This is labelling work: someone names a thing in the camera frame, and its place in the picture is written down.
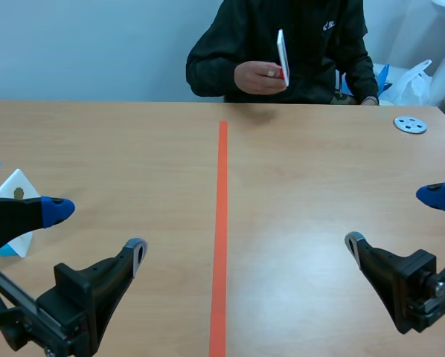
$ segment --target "orange tape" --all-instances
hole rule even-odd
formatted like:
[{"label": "orange tape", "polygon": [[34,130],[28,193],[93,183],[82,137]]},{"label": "orange tape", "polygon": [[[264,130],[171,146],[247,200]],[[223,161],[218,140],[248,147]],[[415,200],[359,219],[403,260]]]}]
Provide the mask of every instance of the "orange tape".
[{"label": "orange tape", "polygon": [[209,357],[225,357],[228,265],[228,123],[220,122],[217,154],[216,233],[214,236],[213,296]]}]

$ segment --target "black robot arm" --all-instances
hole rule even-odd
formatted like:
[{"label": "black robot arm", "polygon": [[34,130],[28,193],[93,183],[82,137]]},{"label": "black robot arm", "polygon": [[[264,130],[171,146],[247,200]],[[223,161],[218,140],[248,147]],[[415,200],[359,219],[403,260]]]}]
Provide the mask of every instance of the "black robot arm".
[{"label": "black robot arm", "polygon": [[[68,199],[0,199],[0,248],[14,238],[49,228],[74,212]],[[47,357],[90,357],[100,346],[110,322],[145,254],[147,244],[131,239],[113,258],[75,271],[65,264],[54,267],[56,285],[36,300],[0,272],[0,330],[17,351],[32,341]]]},{"label": "black robot arm", "polygon": [[[417,197],[432,208],[445,210],[445,183],[422,187]],[[373,248],[357,232],[349,233],[345,244],[399,332],[422,332],[445,314],[445,268],[437,273],[435,255],[418,250],[399,257]]]}]

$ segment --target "metal disc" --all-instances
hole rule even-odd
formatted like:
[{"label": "metal disc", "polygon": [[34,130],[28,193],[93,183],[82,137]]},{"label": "metal disc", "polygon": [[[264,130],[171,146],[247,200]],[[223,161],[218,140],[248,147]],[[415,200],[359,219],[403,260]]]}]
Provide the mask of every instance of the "metal disc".
[{"label": "metal disc", "polygon": [[426,123],[413,117],[398,117],[394,119],[394,126],[411,134],[423,134],[428,129]]}]

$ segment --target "blue plastic bag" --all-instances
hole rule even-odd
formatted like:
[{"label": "blue plastic bag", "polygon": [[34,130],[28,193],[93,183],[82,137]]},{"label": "blue plastic bag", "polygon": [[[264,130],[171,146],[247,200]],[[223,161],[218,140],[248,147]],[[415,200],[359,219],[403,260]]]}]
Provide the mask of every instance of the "blue plastic bag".
[{"label": "blue plastic bag", "polygon": [[[385,65],[383,70],[381,70],[380,74],[378,74],[377,82],[378,82],[378,97],[385,91],[386,78],[388,78],[389,65]],[[345,77],[343,77],[342,90],[343,94],[352,95],[350,89],[347,86],[347,81]]]}]

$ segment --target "table surface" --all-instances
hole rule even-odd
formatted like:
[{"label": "table surface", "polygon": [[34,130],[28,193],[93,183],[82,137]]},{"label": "table surface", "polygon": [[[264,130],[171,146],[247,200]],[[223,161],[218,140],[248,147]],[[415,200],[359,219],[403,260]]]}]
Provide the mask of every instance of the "table surface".
[{"label": "table surface", "polygon": [[[399,115],[428,131],[394,128]],[[208,355],[218,130],[228,121],[227,356],[445,357],[445,316],[401,335],[345,247],[360,231],[445,266],[445,213],[416,190],[445,181],[436,108],[0,102],[0,183],[21,168],[72,199],[0,268],[35,298],[53,267],[90,266],[133,237],[149,253],[98,356]],[[40,356],[32,344],[0,356]]]}]

